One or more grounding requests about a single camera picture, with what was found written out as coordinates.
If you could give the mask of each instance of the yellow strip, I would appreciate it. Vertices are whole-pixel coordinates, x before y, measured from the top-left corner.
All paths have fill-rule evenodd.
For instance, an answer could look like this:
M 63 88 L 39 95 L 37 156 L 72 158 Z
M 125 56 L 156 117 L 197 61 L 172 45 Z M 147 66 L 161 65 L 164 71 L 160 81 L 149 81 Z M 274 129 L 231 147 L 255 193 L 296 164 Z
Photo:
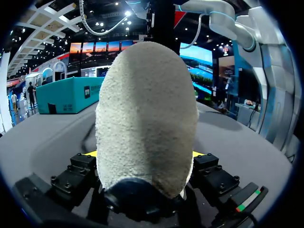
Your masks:
M 97 157 L 97 151 L 93 151 L 93 152 L 87 153 L 85 155 L 91 155 L 92 157 Z M 199 155 L 205 155 L 205 154 L 193 151 L 193 157 L 197 157 Z

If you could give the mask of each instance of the landscape image on screen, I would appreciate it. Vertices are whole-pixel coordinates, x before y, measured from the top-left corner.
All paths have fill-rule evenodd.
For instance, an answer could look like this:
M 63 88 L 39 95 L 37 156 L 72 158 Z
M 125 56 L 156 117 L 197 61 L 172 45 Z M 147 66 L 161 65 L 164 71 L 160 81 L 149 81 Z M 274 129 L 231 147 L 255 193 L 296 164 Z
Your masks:
M 69 62 L 80 60 L 81 43 L 71 43 Z
M 114 42 L 109 42 L 109 53 L 108 53 L 108 58 L 109 60 L 114 60 L 118 54 L 119 54 L 119 41 L 114 41 Z
M 119 51 L 119 41 L 109 42 L 109 52 Z
M 82 46 L 82 60 L 93 59 L 94 43 L 84 43 Z
M 187 65 L 195 89 L 210 95 L 209 86 L 212 86 L 213 80 L 212 51 L 191 46 L 187 49 L 180 49 L 180 57 Z
M 131 45 L 133 45 L 133 40 L 122 41 L 122 51 L 126 50 Z
M 96 42 L 94 55 L 96 59 L 107 59 L 106 42 Z

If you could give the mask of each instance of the foam cover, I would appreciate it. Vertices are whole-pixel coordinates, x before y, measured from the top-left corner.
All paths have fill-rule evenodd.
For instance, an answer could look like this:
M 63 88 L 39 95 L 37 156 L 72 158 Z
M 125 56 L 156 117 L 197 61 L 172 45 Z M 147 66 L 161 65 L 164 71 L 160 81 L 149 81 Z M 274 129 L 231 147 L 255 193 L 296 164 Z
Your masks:
M 97 171 L 103 187 L 140 178 L 176 197 L 192 171 L 198 120 L 186 64 L 158 43 L 135 44 L 114 60 L 99 98 Z

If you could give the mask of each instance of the logo on box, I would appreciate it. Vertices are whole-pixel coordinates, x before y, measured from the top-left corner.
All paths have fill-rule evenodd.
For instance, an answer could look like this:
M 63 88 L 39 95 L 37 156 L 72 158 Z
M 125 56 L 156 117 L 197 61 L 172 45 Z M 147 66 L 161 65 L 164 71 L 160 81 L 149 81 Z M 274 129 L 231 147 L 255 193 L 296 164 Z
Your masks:
M 88 99 L 90 96 L 90 87 L 85 86 L 85 99 Z

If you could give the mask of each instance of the teal box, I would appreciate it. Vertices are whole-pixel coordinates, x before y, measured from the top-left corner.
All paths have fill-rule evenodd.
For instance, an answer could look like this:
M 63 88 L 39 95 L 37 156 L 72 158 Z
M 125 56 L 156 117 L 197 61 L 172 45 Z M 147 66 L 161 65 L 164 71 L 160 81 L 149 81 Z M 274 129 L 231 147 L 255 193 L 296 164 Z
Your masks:
M 40 114 L 77 114 L 99 100 L 104 78 L 72 77 L 37 87 Z

